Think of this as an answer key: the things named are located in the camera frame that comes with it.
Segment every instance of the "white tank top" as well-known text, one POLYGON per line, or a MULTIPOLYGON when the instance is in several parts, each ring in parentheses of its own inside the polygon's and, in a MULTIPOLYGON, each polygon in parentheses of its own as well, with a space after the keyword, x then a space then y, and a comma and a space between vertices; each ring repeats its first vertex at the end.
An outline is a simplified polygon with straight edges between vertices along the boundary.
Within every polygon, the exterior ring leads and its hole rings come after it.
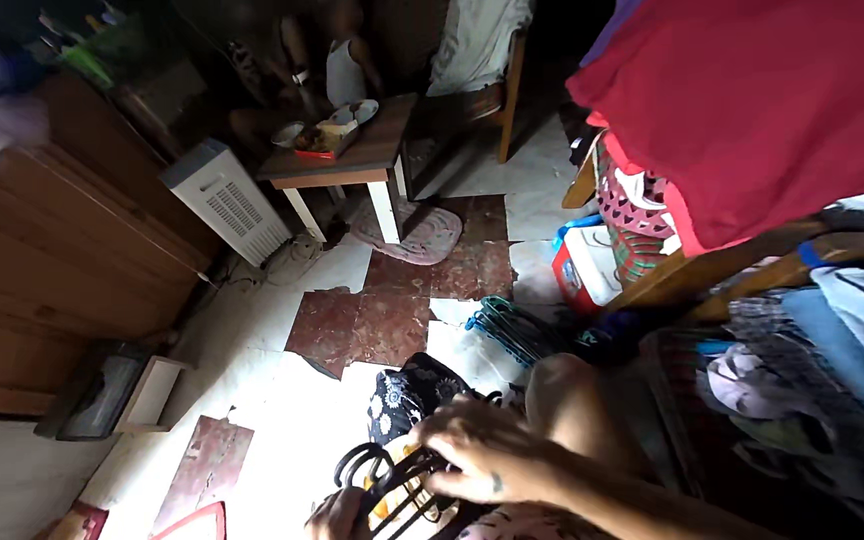
POLYGON ((325 61, 325 93, 336 109, 367 97, 366 76, 362 66, 349 54, 350 42, 346 40, 335 47, 336 41, 332 41, 329 47, 332 52, 325 61))

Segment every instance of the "black floral fabric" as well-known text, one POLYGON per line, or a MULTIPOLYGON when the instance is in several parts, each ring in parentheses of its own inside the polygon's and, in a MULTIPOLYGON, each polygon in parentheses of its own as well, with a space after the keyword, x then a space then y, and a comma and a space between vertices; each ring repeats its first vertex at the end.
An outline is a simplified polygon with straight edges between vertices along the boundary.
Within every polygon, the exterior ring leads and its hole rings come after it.
POLYGON ((375 376, 375 393, 367 411, 368 440, 385 446, 408 434, 455 395, 472 390, 445 364, 425 352, 416 352, 401 370, 389 369, 375 376))

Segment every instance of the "wooden table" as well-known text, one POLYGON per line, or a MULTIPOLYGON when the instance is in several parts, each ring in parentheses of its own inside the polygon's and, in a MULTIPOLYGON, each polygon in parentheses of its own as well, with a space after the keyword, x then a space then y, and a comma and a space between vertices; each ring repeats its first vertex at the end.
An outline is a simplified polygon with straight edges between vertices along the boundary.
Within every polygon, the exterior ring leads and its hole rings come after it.
POLYGON ((405 193, 402 174, 402 135, 416 104, 416 94, 390 97, 379 102, 375 117, 359 129, 358 139, 338 159, 300 157, 291 150, 276 149, 259 169, 256 178, 266 180, 282 190, 302 223, 312 236, 326 241, 326 236, 309 211, 299 188, 328 187, 335 199, 344 199, 342 186, 365 184, 382 237, 387 243, 402 241, 402 219, 397 209, 400 194, 405 193))

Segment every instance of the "cooler box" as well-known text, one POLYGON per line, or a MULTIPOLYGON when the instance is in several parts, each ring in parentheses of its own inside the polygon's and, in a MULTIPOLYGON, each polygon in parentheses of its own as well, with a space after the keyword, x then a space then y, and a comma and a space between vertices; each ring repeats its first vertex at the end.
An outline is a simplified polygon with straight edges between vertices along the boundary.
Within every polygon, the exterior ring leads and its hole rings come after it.
POLYGON ((605 225, 572 227, 552 261, 558 290, 573 312, 594 315, 622 292, 605 225))

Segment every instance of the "pink round rug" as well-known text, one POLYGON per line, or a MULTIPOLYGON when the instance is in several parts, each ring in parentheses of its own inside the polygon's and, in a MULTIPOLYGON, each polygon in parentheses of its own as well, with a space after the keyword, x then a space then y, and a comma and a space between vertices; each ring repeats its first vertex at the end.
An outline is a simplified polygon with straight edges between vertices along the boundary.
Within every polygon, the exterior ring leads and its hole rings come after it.
POLYGON ((406 263, 437 264, 452 252, 462 235, 462 218, 454 213, 427 204, 400 202, 398 210, 405 225, 403 233, 408 235, 400 244, 387 244, 382 241, 376 209, 370 202, 364 206, 352 221, 352 235, 373 249, 406 263))

